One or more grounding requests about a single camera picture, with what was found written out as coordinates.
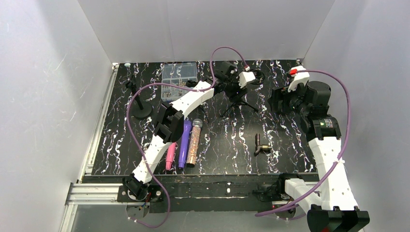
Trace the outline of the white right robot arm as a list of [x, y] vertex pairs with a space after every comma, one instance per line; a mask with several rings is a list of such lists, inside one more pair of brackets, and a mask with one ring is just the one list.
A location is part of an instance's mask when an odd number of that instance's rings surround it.
[[312, 81], [273, 89], [269, 104], [275, 113], [295, 112], [316, 161], [319, 186], [308, 187], [300, 177], [283, 177], [280, 190], [307, 216], [311, 232], [361, 232], [370, 222], [351, 191], [343, 159], [338, 121], [328, 114], [331, 88]]

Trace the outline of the glitter silver microphone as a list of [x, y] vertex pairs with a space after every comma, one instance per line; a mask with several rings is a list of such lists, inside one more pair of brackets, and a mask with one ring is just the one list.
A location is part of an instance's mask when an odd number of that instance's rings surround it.
[[187, 156], [187, 161], [186, 161], [186, 166], [188, 168], [195, 167], [202, 126], [203, 126], [203, 122], [199, 118], [195, 119], [192, 123], [190, 145], [189, 145], [188, 156]]

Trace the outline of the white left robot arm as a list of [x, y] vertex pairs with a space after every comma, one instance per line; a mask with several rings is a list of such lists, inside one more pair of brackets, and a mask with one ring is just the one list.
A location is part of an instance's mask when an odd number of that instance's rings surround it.
[[171, 103], [160, 105], [156, 118], [153, 120], [154, 133], [147, 150], [142, 150], [142, 160], [133, 172], [123, 178], [123, 186], [137, 201], [147, 196], [153, 171], [162, 159], [169, 146], [177, 142], [183, 135], [184, 119], [203, 102], [213, 98], [220, 92], [237, 93], [255, 80], [249, 65], [242, 72], [225, 61], [220, 69], [211, 71], [211, 76], [198, 82], [189, 82], [185, 88], [188, 92]]

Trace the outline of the pink microphone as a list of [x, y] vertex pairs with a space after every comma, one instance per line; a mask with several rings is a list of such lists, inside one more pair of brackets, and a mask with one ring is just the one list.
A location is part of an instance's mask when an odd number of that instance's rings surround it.
[[165, 161], [165, 169], [167, 171], [170, 171], [172, 168], [172, 164], [175, 158], [176, 144], [177, 142], [171, 143], [171, 145], [167, 149], [166, 161]]

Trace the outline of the purple microphone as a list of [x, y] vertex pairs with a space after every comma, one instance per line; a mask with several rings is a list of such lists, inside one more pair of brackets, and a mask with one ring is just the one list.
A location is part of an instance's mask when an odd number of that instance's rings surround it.
[[192, 122], [189, 120], [184, 120], [183, 124], [183, 134], [181, 137], [181, 144], [180, 144], [180, 152], [178, 157], [178, 168], [184, 169], [187, 156], [188, 156], [188, 144], [189, 144], [189, 136], [192, 129]]

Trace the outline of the black round-base mic stand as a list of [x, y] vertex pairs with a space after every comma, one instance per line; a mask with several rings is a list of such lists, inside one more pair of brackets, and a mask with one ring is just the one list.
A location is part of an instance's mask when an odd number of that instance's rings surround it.
[[[130, 80], [125, 84], [126, 88], [130, 89], [132, 95], [137, 92], [136, 78], [131, 77]], [[140, 96], [136, 96], [133, 103], [131, 104], [131, 114], [138, 120], [143, 120], [152, 115], [153, 106], [149, 102], [140, 99]]]

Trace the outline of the black shock-mount stand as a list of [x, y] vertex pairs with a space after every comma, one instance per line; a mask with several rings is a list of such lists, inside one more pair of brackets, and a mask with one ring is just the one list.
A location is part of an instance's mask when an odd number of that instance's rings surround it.
[[231, 105], [220, 114], [220, 117], [224, 117], [228, 110], [235, 106], [248, 106], [254, 112], [258, 112], [259, 109], [250, 105], [243, 98], [247, 94], [247, 85], [261, 85], [264, 82], [265, 74], [259, 69], [250, 69], [244, 72], [235, 72], [227, 76], [223, 81], [222, 91], [228, 97]]

